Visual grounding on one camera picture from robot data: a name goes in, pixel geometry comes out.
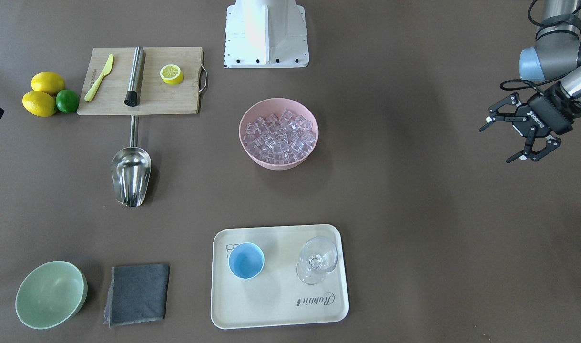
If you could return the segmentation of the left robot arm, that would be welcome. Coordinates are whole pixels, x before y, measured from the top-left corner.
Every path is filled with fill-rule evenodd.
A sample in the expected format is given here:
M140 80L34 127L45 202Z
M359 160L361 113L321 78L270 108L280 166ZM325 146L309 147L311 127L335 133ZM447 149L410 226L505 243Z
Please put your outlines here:
M581 117L581 0L546 0L537 27L536 43L522 50L518 82L535 92L521 101L516 88L489 107L484 129L510 123L525 146L507 159L540 161L556 150L560 135Z

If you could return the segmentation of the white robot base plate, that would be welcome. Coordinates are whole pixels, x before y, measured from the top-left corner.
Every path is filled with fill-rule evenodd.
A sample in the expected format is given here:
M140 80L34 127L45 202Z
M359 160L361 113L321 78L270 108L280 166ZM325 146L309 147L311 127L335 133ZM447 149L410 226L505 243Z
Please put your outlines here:
M294 0L236 0L227 7L225 68L303 68L306 11Z

